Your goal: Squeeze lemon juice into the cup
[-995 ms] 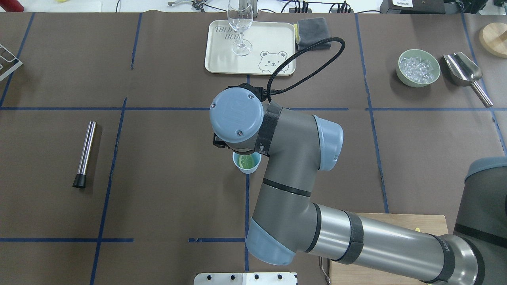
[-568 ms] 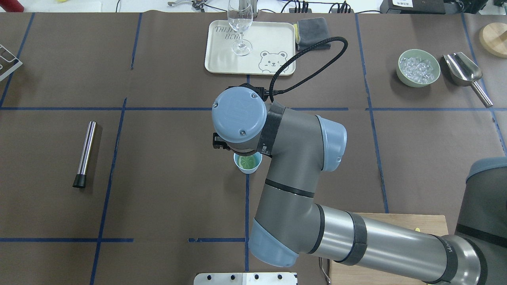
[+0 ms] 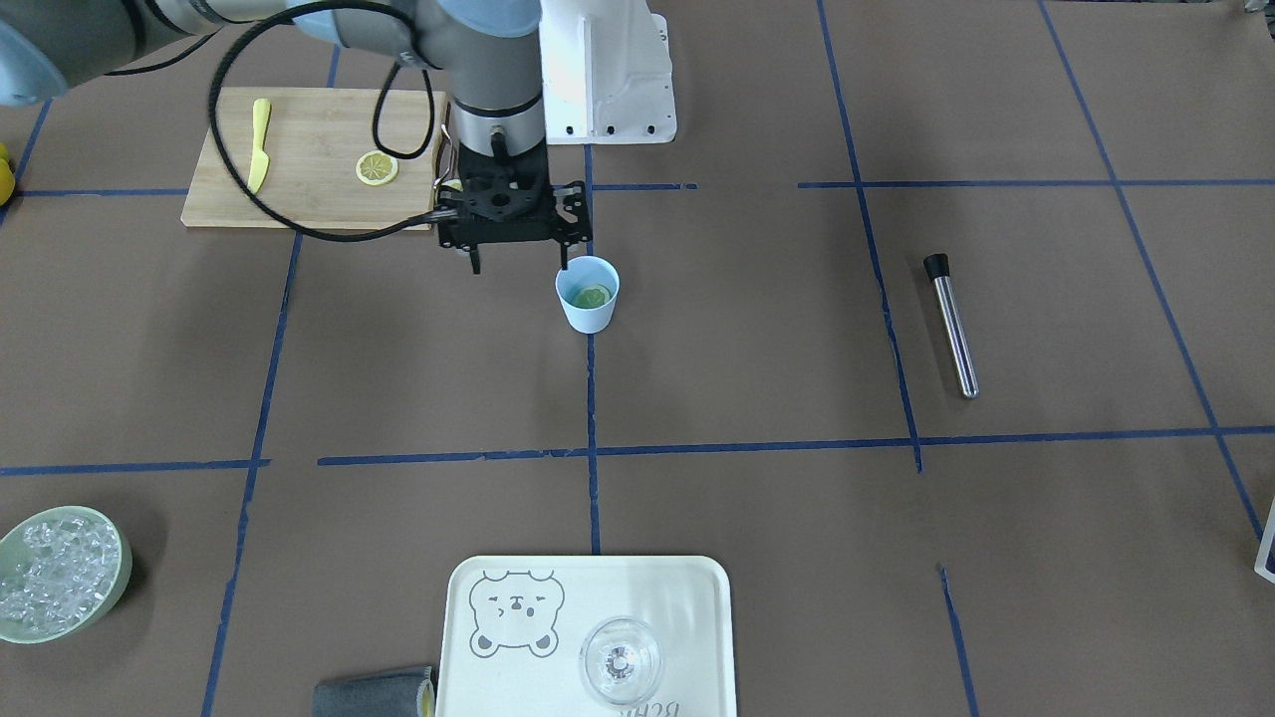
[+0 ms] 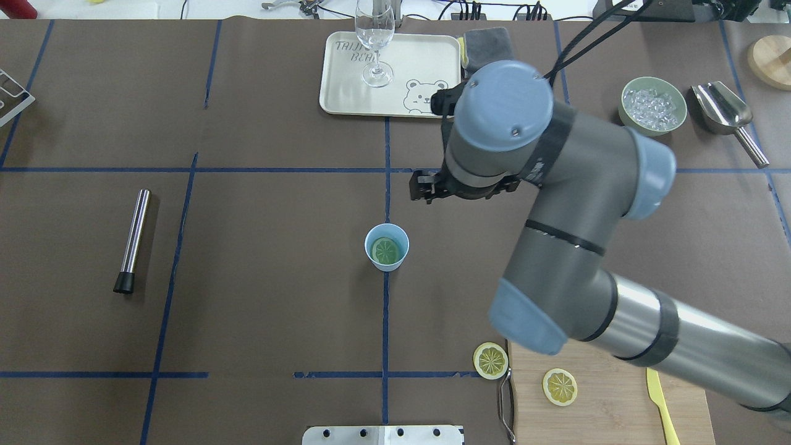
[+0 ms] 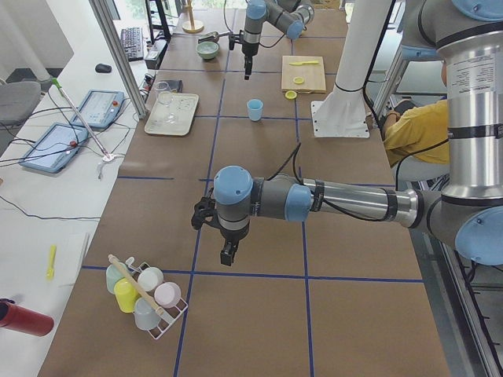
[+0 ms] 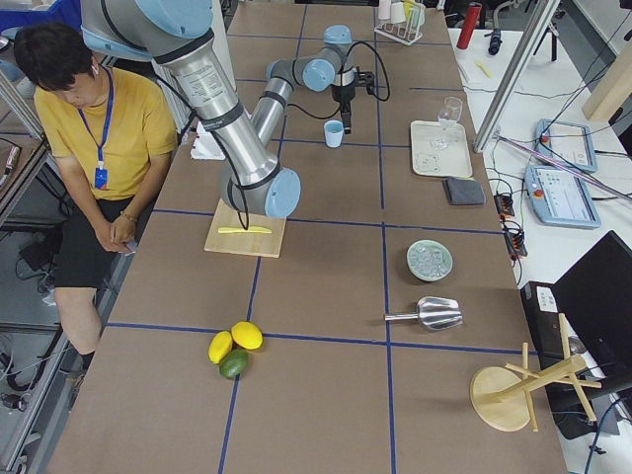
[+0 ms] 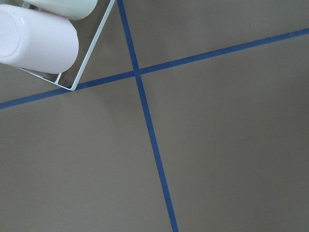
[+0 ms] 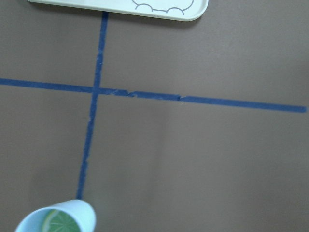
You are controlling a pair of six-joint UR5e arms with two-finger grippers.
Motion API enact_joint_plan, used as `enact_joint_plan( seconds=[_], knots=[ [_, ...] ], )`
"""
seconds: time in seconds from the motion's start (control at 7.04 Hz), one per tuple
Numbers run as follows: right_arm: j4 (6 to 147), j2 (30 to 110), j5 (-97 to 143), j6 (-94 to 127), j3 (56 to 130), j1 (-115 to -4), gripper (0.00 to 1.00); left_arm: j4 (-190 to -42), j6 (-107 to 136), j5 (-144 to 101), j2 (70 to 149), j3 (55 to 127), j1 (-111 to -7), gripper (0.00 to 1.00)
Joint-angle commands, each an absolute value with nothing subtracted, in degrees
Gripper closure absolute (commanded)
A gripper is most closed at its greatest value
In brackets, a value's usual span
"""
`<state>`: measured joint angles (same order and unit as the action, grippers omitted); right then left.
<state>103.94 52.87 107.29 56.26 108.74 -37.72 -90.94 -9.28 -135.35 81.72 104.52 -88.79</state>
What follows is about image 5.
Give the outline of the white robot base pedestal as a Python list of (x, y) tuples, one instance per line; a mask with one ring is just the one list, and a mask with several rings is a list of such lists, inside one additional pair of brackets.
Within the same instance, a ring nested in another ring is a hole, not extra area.
[(354, 3), (333, 90), (323, 101), (311, 103), (315, 137), (369, 137), (364, 86), (394, 4), (391, 0)]

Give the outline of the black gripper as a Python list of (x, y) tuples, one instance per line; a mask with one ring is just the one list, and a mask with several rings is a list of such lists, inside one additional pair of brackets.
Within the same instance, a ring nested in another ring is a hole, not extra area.
[(252, 74), (253, 57), (258, 54), (259, 44), (244, 41), (242, 43), (242, 53), (244, 54), (244, 79), (249, 80)]
[(239, 242), (248, 235), (249, 227), (245, 226), (238, 230), (222, 228), (221, 235), (224, 238), (224, 246), (220, 252), (220, 262), (222, 265), (232, 265)]

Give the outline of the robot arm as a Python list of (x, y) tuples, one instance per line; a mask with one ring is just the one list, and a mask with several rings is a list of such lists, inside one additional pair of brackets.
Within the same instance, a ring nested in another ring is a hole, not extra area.
[(281, 172), (254, 178), (239, 166), (216, 175), (211, 225), (231, 265), (252, 216), (304, 221), (335, 212), (363, 221), (396, 221), (483, 265), (502, 262), (502, 4), (409, 1), (402, 52), (408, 60), (444, 60), (442, 101), (391, 111), (381, 129), (388, 160), (403, 172), (412, 158), (435, 161), (441, 149), (449, 182), (438, 192), (366, 188)]
[(311, 1), (249, 1), (239, 43), (244, 54), (244, 79), (252, 74), (253, 57), (258, 54), (263, 24), (269, 23), (291, 40), (297, 39), (314, 19)]

